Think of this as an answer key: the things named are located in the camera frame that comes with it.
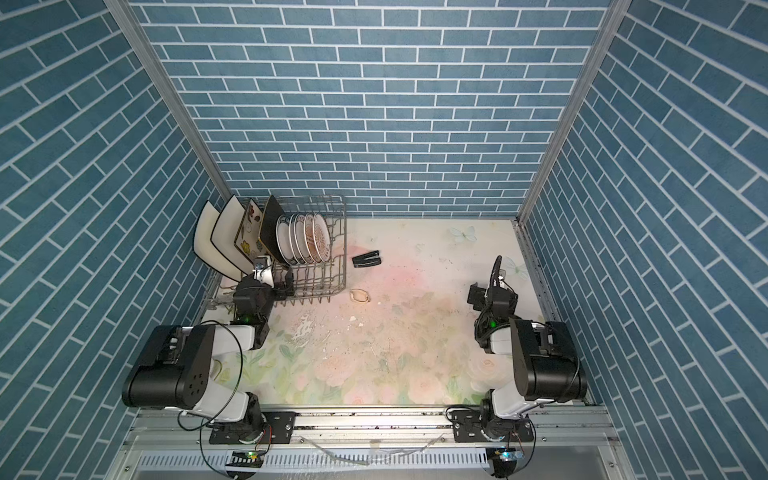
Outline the green rim round plate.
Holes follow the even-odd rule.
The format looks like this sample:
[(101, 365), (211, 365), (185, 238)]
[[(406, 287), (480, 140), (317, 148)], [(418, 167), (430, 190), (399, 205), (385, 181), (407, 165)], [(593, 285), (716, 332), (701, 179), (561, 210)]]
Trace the green rim round plate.
[(293, 222), (293, 234), (295, 249), (298, 251), (298, 258), (302, 264), (311, 264), (313, 258), (311, 257), (306, 236), (305, 236), (305, 216), (303, 214), (297, 214)]

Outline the round plate orange sunburst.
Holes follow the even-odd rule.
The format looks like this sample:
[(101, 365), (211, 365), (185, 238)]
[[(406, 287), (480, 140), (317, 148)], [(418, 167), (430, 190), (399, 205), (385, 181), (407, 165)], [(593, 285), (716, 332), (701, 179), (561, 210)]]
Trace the round plate orange sunburst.
[(332, 250), (330, 231), (325, 218), (319, 213), (313, 217), (313, 235), (315, 249), (321, 262), (329, 261)]

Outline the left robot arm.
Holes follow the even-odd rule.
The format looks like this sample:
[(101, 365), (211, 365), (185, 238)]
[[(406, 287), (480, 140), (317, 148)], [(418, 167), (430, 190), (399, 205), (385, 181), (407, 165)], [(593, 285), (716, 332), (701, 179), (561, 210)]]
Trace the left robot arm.
[[(123, 384), (123, 403), (199, 417), (196, 429), (210, 427), (210, 439), (219, 443), (264, 440), (271, 427), (258, 397), (240, 389), (244, 354), (264, 346), (274, 304), (294, 293), (292, 268), (259, 257), (253, 272), (235, 287), (231, 324), (204, 320), (193, 327), (161, 325), (151, 332)], [(213, 373), (214, 362), (230, 353), (239, 356), (240, 366), (235, 386), (227, 388), (213, 380)]]

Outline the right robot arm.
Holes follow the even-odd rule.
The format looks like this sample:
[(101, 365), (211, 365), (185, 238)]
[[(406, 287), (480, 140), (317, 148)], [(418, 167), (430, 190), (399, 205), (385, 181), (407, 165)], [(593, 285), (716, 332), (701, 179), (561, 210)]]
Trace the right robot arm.
[(467, 303), (479, 313), (474, 338), (487, 354), (508, 356), (513, 381), (491, 389), (480, 405), (480, 428), (490, 439), (519, 431), (526, 414), (550, 404), (581, 401), (588, 382), (569, 329), (563, 322), (526, 320), (515, 314), (518, 295), (495, 278), (474, 283)]

